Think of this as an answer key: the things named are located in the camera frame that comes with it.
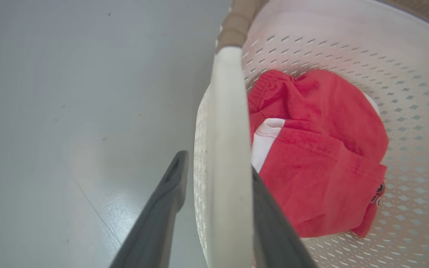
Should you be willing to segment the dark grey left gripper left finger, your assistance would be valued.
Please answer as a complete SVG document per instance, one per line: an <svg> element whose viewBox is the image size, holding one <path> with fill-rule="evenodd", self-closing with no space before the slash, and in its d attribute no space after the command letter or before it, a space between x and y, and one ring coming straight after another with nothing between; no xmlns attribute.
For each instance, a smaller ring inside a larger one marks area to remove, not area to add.
<svg viewBox="0 0 429 268"><path fill-rule="evenodd" d="M167 268L174 223L183 207L189 153L177 152L119 249L112 268Z"/></svg>

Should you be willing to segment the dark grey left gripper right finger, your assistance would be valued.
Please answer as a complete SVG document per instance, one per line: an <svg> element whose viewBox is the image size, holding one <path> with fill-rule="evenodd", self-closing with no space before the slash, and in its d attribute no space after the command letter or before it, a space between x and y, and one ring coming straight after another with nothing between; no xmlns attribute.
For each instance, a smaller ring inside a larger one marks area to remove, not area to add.
<svg viewBox="0 0 429 268"><path fill-rule="evenodd" d="M316 268L317 264L255 168L252 169L252 198L254 267Z"/></svg>

